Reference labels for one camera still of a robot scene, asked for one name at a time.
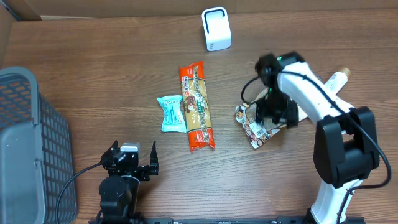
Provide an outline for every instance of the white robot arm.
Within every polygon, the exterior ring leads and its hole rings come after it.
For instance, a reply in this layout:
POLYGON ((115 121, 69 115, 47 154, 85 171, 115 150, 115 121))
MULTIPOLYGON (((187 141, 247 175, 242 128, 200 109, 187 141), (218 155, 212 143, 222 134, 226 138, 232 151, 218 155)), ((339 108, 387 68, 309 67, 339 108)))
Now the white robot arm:
MULTIPOLYGON (((329 95, 336 104, 343 109, 346 113, 349 113, 349 109, 353 106, 343 101, 338 96, 330 93, 324 84, 313 74, 307 62, 295 62, 287 65, 283 71, 297 72, 306 74, 308 78, 315 81, 323 90, 329 95)), ((319 90, 315 88, 308 80, 304 80, 295 75, 287 73, 278 74, 278 87, 282 93, 290 96, 300 107, 308 114, 313 124, 316 124, 319 120, 322 120, 326 116, 339 116, 341 113, 336 108, 331 107, 331 104, 326 98, 319 93, 319 90)), ((360 185, 362 180, 352 180, 345 183, 340 188, 335 188, 331 184, 327 184, 325 181, 321 181, 317 200, 311 206, 311 213, 317 223, 334 224, 337 222, 337 213, 339 212, 340 205, 343 203, 343 199, 347 190, 351 187, 360 185)), ((345 205, 343 213, 341 214, 340 221, 346 220, 346 209, 352 195, 345 205)))
MULTIPOLYGON (((313 160, 322 181, 317 200, 307 213, 307 223, 344 222, 355 189, 382 187, 391 178, 391 168, 377 145, 372 112, 367 107, 354 108, 330 92, 296 52, 260 57, 256 72, 257 78, 272 89, 267 98, 256 101, 257 121, 272 118, 275 124, 283 120, 288 128, 296 126, 300 105, 317 129, 313 160), (354 138, 344 142, 343 134, 354 138), (360 186, 378 167, 379 155, 387 166, 386 181, 360 186)), ((253 80, 243 88, 242 99, 253 80)))

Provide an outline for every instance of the gray plastic basket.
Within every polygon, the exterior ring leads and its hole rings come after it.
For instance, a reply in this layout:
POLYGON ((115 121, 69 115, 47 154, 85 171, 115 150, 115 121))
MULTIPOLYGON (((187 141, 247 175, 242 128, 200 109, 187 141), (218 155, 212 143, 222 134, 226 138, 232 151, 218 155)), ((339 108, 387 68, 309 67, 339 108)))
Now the gray plastic basket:
MULTIPOLYGON (((26 68, 0 70, 0 223, 55 223, 55 202, 73 175, 69 125, 39 93, 26 68)), ((60 203, 60 221, 77 216, 76 185, 60 203)))

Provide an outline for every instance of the candy wrapper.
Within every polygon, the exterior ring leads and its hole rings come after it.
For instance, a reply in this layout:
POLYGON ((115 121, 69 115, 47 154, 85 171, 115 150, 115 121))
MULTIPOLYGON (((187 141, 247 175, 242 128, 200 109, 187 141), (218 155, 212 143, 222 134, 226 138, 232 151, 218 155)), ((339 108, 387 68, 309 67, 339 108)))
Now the candy wrapper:
POLYGON ((187 127, 181 112, 182 96, 165 96, 158 98, 157 101, 164 111, 162 131, 186 133, 187 127))
POLYGON ((190 149, 216 147, 207 102, 203 62, 180 67, 180 81, 190 149))
MULTIPOLYGON (((256 100, 263 97, 267 91, 268 89, 265 89, 261 92, 256 100)), ((246 136, 255 149, 262 146, 282 129, 282 125, 275 126, 272 122, 270 124, 264 123, 264 126, 256 123, 256 104, 249 106, 243 103, 235 108, 235 114, 236 121, 242 124, 246 136)))

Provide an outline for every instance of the small packet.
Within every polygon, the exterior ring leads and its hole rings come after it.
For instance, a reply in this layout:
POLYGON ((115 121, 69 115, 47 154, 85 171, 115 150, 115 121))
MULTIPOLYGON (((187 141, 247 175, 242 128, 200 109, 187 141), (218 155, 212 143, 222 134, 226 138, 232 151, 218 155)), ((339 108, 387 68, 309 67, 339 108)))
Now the small packet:
POLYGON ((180 81, 191 152, 205 146, 214 149, 203 62, 180 67, 180 81))
POLYGON ((187 132, 184 117, 181 112, 182 96, 165 96, 157 99, 164 111, 162 131, 187 132))
POLYGON ((242 124, 244 132, 253 148, 257 149, 266 143, 280 129, 266 130, 264 126, 256 122, 256 105, 245 103, 235 108, 236 121, 242 124))

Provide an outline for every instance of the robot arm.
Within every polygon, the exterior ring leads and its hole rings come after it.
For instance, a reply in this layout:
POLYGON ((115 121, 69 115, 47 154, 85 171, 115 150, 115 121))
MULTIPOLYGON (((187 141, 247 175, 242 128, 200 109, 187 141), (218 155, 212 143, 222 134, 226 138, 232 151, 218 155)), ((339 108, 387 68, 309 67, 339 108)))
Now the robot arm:
MULTIPOLYGON (((366 132, 370 133, 371 137, 377 141, 373 114, 366 107, 355 109, 351 104, 331 93, 313 74, 308 63, 295 52, 277 58, 272 54, 263 56, 256 64, 256 71, 263 83, 272 88, 272 94, 268 96, 270 99, 264 100, 266 102, 262 104, 265 108, 258 108, 259 105, 257 105, 258 110, 265 111, 265 113, 260 113, 263 117, 271 117, 274 120, 278 111, 285 111, 282 113, 284 115, 278 116, 278 118, 286 118, 289 128, 289 120, 292 117, 292 114, 289 114, 290 108, 271 107, 289 105, 290 103, 267 102, 285 98, 288 102, 292 101, 300 105, 316 126, 313 159, 322 181, 317 200, 311 207, 312 217, 310 217, 309 223, 336 223, 347 190, 361 185, 370 171, 379 165, 379 154, 360 133, 357 133, 349 125, 346 116, 333 107, 318 88, 321 88, 362 128, 367 129, 366 132), (353 134, 354 139, 343 142, 342 134, 346 133, 353 134)), ((345 203, 340 216, 341 222, 346 219, 345 211, 351 197, 352 195, 345 203)))
MULTIPOLYGON (((313 74, 307 62, 296 62, 287 65, 284 68, 284 71, 306 74, 308 78, 311 78, 321 88, 323 88, 329 97, 331 97, 333 101, 335 101, 336 104, 346 113, 350 112, 350 108, 354 108, 351 104, 330 93, 329 90, 325 88, 324 84, 313 74)), ((331 107, 331 104, 319 93, 319 90, 307 80, 294 75, 279 73, 277 81, 281 92, 290 96, 291 99, 297 102, 304 112, 308 114, 308 117, 313 124, 316 124, 326 116, 337 117, 341 115, 339 111, 331 107)), ((339 212, 340 205, 343 202, 346 191, 351 187, 360 185, 361 183, 362 180, 355 179, 345 183, 340 188, 335 188, 333 185, 327 184, 322 180, 317 200, 311 206, 313 219, 317 223, 336 223, 337 213, 339 212)), ((349 196, 343 213, 341 214, 342 222, 346 219, 345 211, 351 198, 352 195, 349 196)))
POLYGON ((99 186, 101 211, 92 223, 142 223, 142 217, 136 214, 138 188, 141 181, 149 181, 150 175, 159 173, 155 142, 150 153, 150 165, 139 166, 138 158, 138 143, 124 143, 118 147, 117 141, 102 155, 101 164, 109 177, 99 186))

